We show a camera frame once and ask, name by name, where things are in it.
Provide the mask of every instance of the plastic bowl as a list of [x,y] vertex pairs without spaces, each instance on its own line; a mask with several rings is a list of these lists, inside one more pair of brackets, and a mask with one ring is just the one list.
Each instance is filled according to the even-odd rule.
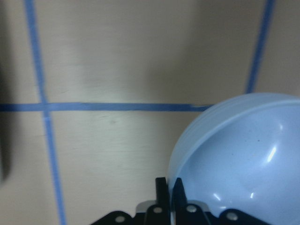
[[239,209],[273,225],[300,224],[300,99],[256,93],[206,110],[178,140],[168,183],[214,216]]

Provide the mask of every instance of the blue painter's tape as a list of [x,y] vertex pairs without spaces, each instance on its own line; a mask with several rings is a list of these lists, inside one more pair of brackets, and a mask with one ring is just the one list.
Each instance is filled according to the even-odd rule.
[[37,104],[0,104],[0,112],[36,112],[42,111],[43,105]]
[[60,185],[60,175],[59,175],[59,166],[57,163],[56,149],[54,144],[53,137],[53,128],[52,128],[52,118],[50,115],[50,111],[48,109],[48,102],[45,95],[45,80],[44,80],[44,70],[43,63],[40,51],[40,44],[38,39],[38,28],[36,21],[36,12],[33,0],[24,0],[26,16],[27,16],[27,26],[29,30],[31,50],[33,55],[35,73],[37,78],[39,97],[43,110],[43,119],[45,124],[45,132],[47,137],[47,146],[48,146],[48,156],[50,161],[51,173],[53,186],[55,190],[55,197],[57,203],[57,210],[59,215],[59,220],[61,225],[66,225],[66,216],[65,216],[65,208],[63,202],[63,195]]
[[203,112],[211,105],[145,104],[145,103],[49,103],[50,111],[157,111]]
[[265,9],[264,9],[264,13],[263,13],[263,17],[262,17],[259,36],[258,36],[257,43],[256,43],[256,49],[255,49],[255,54],[254,54],[253,61],[252,61],[252,67],[251,67],[251,71],[250,71],[250,75],[249,75],[249,79],[248,79],[248,83],[247,83],[247,87],[246,87],[247,94],[252,93],[255,89],[258,72],[259,72],[261,61],[263,58],[263,51],[265,49],[267,35],[268,35],[269,28],[270,28],[270,22],[272,19],[272,13],[274,10],[274,6],[275,6],[275,0],[267,0]]

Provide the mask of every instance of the beige wall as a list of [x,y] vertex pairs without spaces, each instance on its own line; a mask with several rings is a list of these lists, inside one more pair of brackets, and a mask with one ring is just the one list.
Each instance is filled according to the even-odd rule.
[[[260,0],[36,0],[50,103],[215,104],[243,94]],[[256,91],[300,96],[298,1],[277,1]],[[0,1],[0,104],[38,103],[26,13]],[[52,112],[67,223],[134,214],[199,112]],[[0,112],[0,224],[59,224],[41,112]]]

